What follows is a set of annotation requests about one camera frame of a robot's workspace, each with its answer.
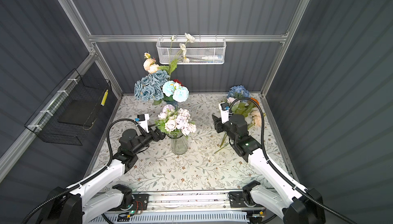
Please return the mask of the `pink peach flower bunch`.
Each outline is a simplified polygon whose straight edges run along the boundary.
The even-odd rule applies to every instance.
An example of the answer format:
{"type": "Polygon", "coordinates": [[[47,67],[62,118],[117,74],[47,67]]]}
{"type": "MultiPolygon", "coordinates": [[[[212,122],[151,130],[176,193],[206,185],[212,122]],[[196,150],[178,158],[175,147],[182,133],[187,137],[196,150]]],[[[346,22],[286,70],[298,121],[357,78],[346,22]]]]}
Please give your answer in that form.
{"type": "Polygon", "coordinates": [[[171,104],[163,107],[155,121],[156,127],[170,138],[188,137],[197,130],[196,124],[191,120],[187,109],[176,108],[171,104]]]}

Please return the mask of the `clear ribbed glass vase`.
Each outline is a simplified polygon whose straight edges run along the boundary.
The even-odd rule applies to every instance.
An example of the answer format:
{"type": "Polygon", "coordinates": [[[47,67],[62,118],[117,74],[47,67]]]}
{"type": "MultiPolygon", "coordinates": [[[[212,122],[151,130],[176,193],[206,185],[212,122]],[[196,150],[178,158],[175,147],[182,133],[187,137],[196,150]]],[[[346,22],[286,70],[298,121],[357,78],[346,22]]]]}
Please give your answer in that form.
{"type": "Polygon", "coordinates": [[[168,135],[171,141],[171,151],[175,155],[182,155],[188,150],[188,137],[183,134],[168,135]]]}

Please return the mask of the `pale blue peony stem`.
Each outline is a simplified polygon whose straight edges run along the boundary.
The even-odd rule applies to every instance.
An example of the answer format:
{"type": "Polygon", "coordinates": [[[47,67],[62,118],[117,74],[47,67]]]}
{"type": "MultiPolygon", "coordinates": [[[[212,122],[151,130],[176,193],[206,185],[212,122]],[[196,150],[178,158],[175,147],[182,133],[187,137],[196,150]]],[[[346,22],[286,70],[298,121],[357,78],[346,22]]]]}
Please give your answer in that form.
{"type": "Polygon", "coordinates": [[[164,101],[185,102],[189,97],[189,90],[175,81],[167,81],[162,86],[164,101]]]}

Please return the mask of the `dusty blue rose bunch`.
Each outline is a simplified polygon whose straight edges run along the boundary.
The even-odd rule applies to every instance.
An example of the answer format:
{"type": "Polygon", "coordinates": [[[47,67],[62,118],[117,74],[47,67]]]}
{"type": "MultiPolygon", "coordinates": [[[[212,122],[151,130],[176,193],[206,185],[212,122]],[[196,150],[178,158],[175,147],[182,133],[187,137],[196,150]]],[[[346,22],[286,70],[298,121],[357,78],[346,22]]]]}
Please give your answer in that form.
{"type": "Polygon", "coordinates": [[[154,100],[160,101],[164,98],[162,86],[169,80],[165,70],[158,70],[137,81],[134,86],[134,96],[143,102],[154,100]]]}

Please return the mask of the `red gerbera flower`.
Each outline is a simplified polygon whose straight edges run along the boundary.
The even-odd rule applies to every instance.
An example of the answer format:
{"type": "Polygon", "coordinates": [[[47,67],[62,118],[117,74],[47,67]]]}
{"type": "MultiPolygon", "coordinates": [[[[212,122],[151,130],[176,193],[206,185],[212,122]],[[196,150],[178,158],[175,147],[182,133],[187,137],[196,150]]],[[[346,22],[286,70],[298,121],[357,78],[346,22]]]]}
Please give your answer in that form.
{"type": "Polygon", "coordinates": [[[183,84],[178,80],[178,79],[174,79],[173,80],[175,83],[178,83],[180,86],[183,86],[183,84]]]}

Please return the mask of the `white peony flower stem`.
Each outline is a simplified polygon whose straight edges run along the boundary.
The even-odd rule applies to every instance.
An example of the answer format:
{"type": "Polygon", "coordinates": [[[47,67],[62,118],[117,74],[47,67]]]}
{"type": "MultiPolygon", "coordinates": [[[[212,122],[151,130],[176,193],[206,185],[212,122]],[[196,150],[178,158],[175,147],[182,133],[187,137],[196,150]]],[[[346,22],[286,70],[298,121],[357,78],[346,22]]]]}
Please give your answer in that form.
{"type": "Polygon", "coordinates": [[[156,60],[151,57],[150,53],[144,53],[145,61],[143,63],[143,68],[149,74],[154,74],[160,70],[160,65],[156,63],[156,60]]]}

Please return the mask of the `white poppy flower stem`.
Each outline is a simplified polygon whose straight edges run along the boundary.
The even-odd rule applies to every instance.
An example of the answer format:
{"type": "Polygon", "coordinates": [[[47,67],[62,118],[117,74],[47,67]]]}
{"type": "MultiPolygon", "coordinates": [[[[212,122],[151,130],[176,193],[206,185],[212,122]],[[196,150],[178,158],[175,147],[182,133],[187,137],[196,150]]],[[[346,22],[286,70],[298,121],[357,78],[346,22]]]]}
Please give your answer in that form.
{"type": "Polygon", "coordinates": [[[160,70],[167,72],[169,76],[171,76],[172,73],[176,70],[179,62],[182,62],[183,60],[189,62],[189,59],[186,57],[187,45],[189,43],[194,43],[195,37],[189,33],[185,33],[184,37],[186,41],[184,43],[180,43],[179,50],[177,50],[177,52],[173,56],[171,56],[173,45],[175,42],[175,36],[174,35],[171,36],[171,44],[168,51],[169,64],[160,67],[160,70]]]}

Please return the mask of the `blue purple glass vase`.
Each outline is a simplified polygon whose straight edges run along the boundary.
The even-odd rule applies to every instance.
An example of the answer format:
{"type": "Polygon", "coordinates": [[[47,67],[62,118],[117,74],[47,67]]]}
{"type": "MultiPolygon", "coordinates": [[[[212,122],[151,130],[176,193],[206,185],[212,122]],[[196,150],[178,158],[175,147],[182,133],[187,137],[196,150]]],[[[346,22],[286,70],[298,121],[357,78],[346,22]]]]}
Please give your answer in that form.
{"type": "Polygon", "coordinates": [[[179,104],[177,101],[166,101],[165,102],[167,105],[172,105],[175,109],[178,109],[179,104]]]}

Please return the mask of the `blue hydrangea flower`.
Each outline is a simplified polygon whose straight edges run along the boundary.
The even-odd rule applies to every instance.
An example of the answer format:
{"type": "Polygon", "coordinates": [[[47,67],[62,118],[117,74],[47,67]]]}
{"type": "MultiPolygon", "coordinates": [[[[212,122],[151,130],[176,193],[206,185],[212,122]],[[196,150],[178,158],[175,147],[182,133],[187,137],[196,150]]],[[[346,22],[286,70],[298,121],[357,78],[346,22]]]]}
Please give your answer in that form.
{"type": "Polygon", "coordinates": [[[233,86],[227,93],[227,98],[250,98],[251,95],[243,85],[233,86]]]}

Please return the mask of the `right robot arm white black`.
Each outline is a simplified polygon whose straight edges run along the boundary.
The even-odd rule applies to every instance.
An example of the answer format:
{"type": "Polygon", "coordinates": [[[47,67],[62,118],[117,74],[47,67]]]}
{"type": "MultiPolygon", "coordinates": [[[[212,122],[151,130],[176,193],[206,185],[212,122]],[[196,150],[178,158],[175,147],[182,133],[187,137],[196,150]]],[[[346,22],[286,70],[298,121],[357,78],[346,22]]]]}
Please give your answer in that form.
{"type": "Polygon", "coordinates": [[[309,193],[316,200],[321,194],[308,190],[291,178],[263,152],[260,142],[249,135],[247,122],[242,115],[234,114],[226,119],[212,117],[216,132],[225,132],[230,145],[238,156],[248,162],[258,173],[273,186],[275,192],[265,189],[253,181],[243,187],[243,198],[248,205],[262,205],[283,220],[285,224],[324,224],[325,212],[322,207],[296,191],[297,188],[309,193]]]}

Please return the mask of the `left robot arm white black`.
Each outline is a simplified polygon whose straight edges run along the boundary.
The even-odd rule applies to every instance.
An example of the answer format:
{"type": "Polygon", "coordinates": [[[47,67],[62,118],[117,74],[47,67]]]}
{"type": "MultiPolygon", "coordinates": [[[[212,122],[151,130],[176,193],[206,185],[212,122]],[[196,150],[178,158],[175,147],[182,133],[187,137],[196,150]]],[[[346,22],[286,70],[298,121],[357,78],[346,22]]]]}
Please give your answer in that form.
{"type": "Polygon", "coordinates": [[[151,142],[165,138],[159,129],[149,128],[138,135],[134,129],[126,130],[120,140],[118,151],[109,166],[65,189],[56,188],[48,195],[48,203],[41,208],[38,224],[85,224],[106,211],[129,208],[134,199],[132,190],[117,184],[104,194],[98,192],[109,183],[130,171],[138,160],[138,153],[147,149],[151,142]]]}

